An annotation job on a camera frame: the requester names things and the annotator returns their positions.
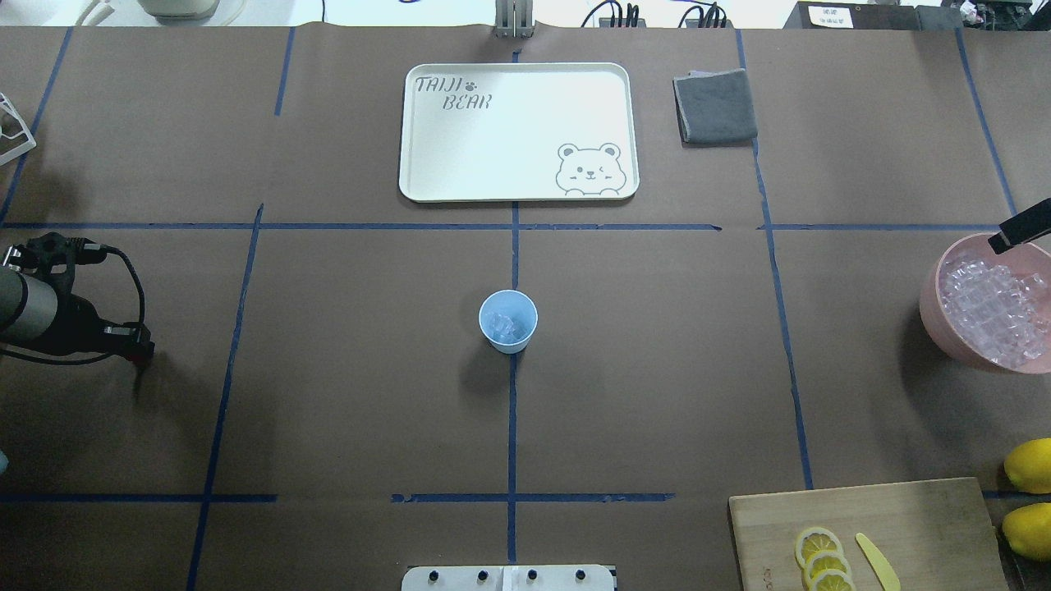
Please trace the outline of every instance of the yellow lemon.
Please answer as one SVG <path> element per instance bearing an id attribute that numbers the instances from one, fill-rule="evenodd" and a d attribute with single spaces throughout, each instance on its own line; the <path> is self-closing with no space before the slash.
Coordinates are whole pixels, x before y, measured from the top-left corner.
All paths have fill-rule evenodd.
<path id="1" fill-rule="evenodd" d="M 841 570 L 826 570 L 818 573 L 810 583 L 810 591 L 856 591 L 853 580 Z"/>
<path id="2" fill-rule="evenodd" d="M 834 533 L 823 527 L 811 527 L 801 531 L 796 538 L 796 562 L 799 563 L 799 568 L 806 568 L 810 556 L 822 550 L 842 553 L 843 545 Z"/>
<path id="3" fill-rule="evenodd" d="M 850 564 L 847 563 L 846 556 L 841 554 L 838 550 L 822 550 L 821 552 L 816 552 L 810 555 L 810 558 L 806 563 L 806 567 L 803 569 L 803 576 L 806 577 L 806 585 L 809 586 L 818 575 L 826 570 L 838 570 L 846 573 L 847 578 L 851 578 Z"/>
<path id="4" fill-rule="evenodd" d="M 1004 471 L 1023 492 L 1051 492 L 1051 437 L 1026 442 L 1007 455 Z"/>
<path id="5" fill-rule="evenodd" d="M 1051 562 L 1051 503 L 1015 509 L 1004 517 L 1004 537 L 1019 556 Z"/>

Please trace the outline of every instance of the knife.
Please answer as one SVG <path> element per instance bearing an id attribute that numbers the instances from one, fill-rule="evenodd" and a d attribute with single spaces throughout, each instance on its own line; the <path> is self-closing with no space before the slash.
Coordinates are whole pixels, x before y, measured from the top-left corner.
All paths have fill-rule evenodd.
<path id="1" fill-rule="evenodd" d="M 894 569 L 890 568 L 887 557 L 883 555 L 883 552 L 880 552 L 875 544 L 872 544 L 872 541 L 864 533 L 859 533 L 854 539 L 858 541 L 858 546 L 861 546 L 861 551 L 868 558 L 868 564 L 872 565 L 872 570 L 875 571 L 875 577 L 880 579 L 883 591 L 902 591 L 902 582 L 898 580 Z"/>

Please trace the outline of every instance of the blue cup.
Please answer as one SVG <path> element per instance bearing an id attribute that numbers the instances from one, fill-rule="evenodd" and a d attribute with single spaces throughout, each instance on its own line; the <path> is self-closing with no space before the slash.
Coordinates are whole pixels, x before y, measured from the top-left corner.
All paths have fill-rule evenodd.
<path id="1" fill-rule="evenodd" d="M 478 326 L 501 353 L 517 353 L 529 345 L 536 330 L 536 305 L 521 291 L 503 289 L 481 303 Z"/>

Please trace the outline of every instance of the bear face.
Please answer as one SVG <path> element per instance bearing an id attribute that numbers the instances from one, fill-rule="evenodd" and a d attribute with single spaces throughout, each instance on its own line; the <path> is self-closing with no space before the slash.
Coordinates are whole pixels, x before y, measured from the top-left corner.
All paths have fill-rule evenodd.
<path id="1" fill-rule="evenodd" d="M 627 183 L 627 176 L 617 160 L 620 148 L 616 144 L 584 149 L 562 144 L 558 158 L 562 159 L 562 165 L 555 175 L 555 183 L 565 195 L 619 195 Z"/>

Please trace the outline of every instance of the brown table surface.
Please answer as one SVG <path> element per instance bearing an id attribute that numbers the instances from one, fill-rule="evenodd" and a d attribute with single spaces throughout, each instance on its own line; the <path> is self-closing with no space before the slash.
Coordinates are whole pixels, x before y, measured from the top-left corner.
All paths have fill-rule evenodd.
<path id="1" fill-rule="evenodd" d="M 1051 435 L 1051 384 L 949 360 L 916 300 L 949 244 L 1048 197 L 1049 41 L 5 28 L 0 90 L 40 145 L 0 168 L 0 243 L 126 251 L 158 353 L 138 382 L 0 360 L 0 588 L 599 563 L 627 591 L 737 589 L 730 495 L 948 476 L 998 524 L 1034 501 L 998 470 Z M 406 73 L 513 59 L 627 69 L 634 198 L 399 195 Z M 682 144 L 672 78 L 739 66 L 758 141 Z M 540 325 L 509 358 L 476 318 L 513 286 Z M 118 263 L 75 291 L 133 318 Z"/>

